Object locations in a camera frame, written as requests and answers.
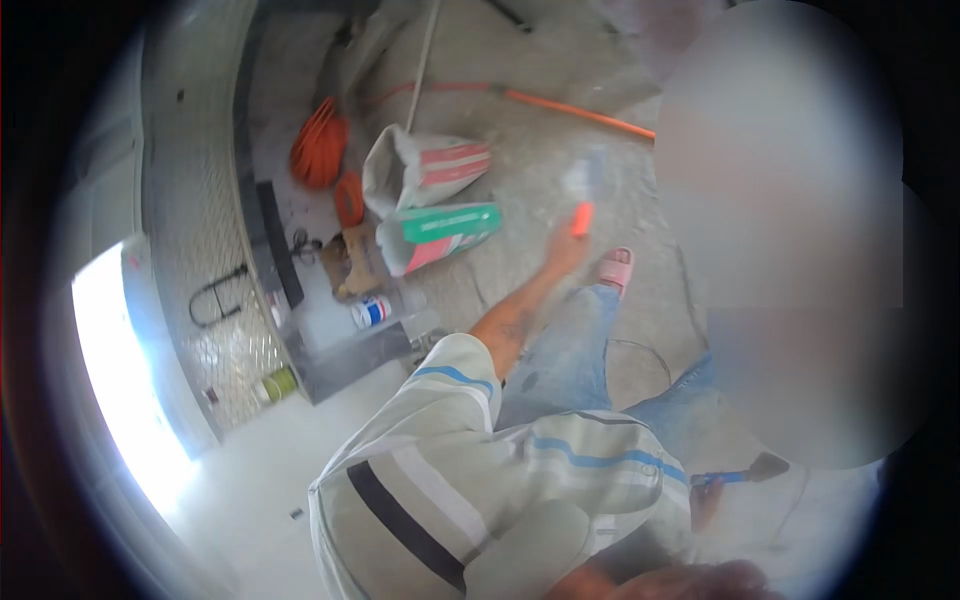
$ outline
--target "leg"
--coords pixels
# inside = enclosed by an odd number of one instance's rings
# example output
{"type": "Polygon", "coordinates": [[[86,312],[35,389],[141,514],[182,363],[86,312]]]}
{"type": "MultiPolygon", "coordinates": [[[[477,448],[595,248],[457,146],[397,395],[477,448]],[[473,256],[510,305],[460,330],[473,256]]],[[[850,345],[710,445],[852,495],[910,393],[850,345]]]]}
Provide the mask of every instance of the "leg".
{"type": "Polygon", "coordinates": [[[507,377],[495,429],[571,410],[611,410],[607,338],[620,305],[617,290],[574,290],[507,377]]]}
{"type": "Polygon", "coordinates": [[[622,412],[646,423],[663,448],[686,465],[693,458],[696,443],[721,411],[722,397],[713,385],[714,375],[707,351],[666,392],[622,412]]]}

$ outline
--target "orange extension cord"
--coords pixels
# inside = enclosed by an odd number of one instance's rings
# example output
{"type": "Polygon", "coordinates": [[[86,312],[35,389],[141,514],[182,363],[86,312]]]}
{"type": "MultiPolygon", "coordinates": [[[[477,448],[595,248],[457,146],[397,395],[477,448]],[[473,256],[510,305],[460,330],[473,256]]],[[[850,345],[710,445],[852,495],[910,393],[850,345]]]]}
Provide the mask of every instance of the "orange extension cord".
{"type": "Polygon", "coordinates": [[[290,150],[290,171],[307,187],[333,185],[348,132],[347,119],[333,114],[333,98],[327,98],[300,128],[290,150]]]}
{"type": "MultiPolygon", "coordinates": [[[[524,94],[518,92],[514,89],[508,87],[503,87],[496,84],[487,84],[483,82],[474,83],[474,82],[446,82],[446,83],[436,83],[430,84],[426,87],[433,91],[499,91],[503,94],[505,98],[510,98],[511,100],[516,100],[518,102],[523,102],[529,105],[534,105],[537,107],[551,108],[553,110],[559,110],[561,112],[566,112],[584,119],[589,119],[591,121],[596,121],[597,123],[603,123],[604,125],[609,125],[611,127],[616,127],[619,130],[624,132],[634,133],[636,135],[642,135],[643,137],[649,137],[654,139],[656,134],[650,130],[645,130],[642,127],[638,127],[631,123],[621,121],[619,119],[614,119],[605,114],[600,114],[599,112],[591,112],[584,108],[574,107],[572,105],[566,105],[560,102],[554,102],[552,100],[546,100],[545,98],[540,98],[538,96],[531,96],[530,94],[524,94]]],[[[368,105],[375,105],[383,102],[387,98],[390,98],[394,94],[400,91],[413,91],[414,83],[407,82],[406,84],[400,84],[397,87],[387,91],[384,94],[381,94],[375,98],[370,98],[365,101],[368,105]]]]}
{"type": "Polygon", "coordinates": [[[342,228],[354,228],[363,221],[363,182],[356,171],[346,171],[333,189],[333,202],[342,228]]]}

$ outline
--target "pink slipper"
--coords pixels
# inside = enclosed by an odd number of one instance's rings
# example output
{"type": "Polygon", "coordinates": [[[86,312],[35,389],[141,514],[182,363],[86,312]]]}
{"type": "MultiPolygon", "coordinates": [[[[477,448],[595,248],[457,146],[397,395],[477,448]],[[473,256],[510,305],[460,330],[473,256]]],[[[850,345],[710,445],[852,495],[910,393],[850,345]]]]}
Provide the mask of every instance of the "pink slipper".
{"type": "Polygon", "coordinates": [[[614,248],[604,254],[600,260],[600,281],[609,282],[620,286],[620,299],[627,293],[627,284],[630,283],[630,277],[634,273],[634,251],[629,248],[614,248]],[[616,260],[617,251],[626,251],[630,256],[627,262],[616,260]]]}

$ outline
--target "cement bag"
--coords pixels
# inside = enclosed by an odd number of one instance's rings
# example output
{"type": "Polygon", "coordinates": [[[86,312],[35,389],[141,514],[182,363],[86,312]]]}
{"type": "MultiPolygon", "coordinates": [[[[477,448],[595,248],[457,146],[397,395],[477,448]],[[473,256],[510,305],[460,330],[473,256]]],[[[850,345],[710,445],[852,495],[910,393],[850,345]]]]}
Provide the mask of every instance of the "cement bag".
{"type": "Polygon", "coordinates": [[[490,169],[490,147],[452,135],[383,130],[363,165],[363,197],[386,219],[446,200],[490,169]]]}
{"type": "Polygon", "coordinates": [[[376,245],[393,277],[476,246],[500,229],[494,203],[398,210],[376,228],[376,245]]]}

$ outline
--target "white pole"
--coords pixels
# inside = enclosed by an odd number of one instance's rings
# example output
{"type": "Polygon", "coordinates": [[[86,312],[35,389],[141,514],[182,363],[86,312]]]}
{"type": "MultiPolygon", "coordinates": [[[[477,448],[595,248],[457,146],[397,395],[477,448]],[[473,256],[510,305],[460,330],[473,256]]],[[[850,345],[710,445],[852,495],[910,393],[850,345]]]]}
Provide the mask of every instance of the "white pole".
{"type": "Polygon", "coordinates": [[[420,51],[420,68],[417,71],[417,83],[414,85],[414,97],[410,101],[410,115],[407,117],[407,132],[414,126],[414,117],[417,115],[417,102],[420,100],[420,90],[423,88],[423,73],[426,72],[426,59],[430,55],[430,42],[433,41],[433,30],[437,26],[437,14],[440,12],[440,0],[433,0],[430,10],[430,20],[426,24],[426,36],[423,38],[423,50],[420,51]]]}

